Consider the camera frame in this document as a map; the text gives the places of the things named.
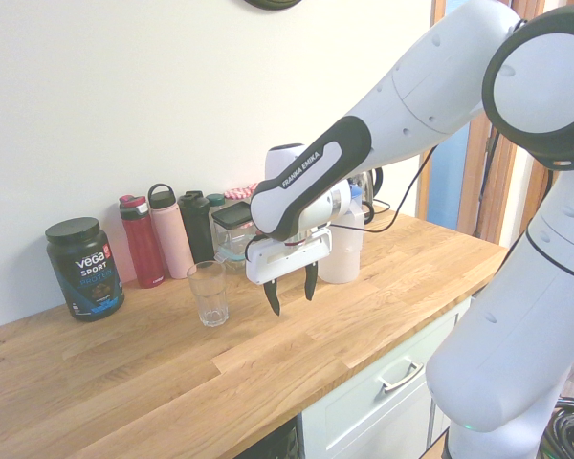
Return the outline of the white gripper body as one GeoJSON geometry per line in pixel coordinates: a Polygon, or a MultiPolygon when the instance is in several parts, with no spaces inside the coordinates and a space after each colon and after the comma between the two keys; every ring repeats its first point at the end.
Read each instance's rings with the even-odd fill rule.
{"type": "Polygon", "coordinates": [[[313,231],[294,246],[274,239],[254,242],[247,250],[246,276],[254,284],[262,285],[325,258],[331,248],[328,228],[313,231]]]}

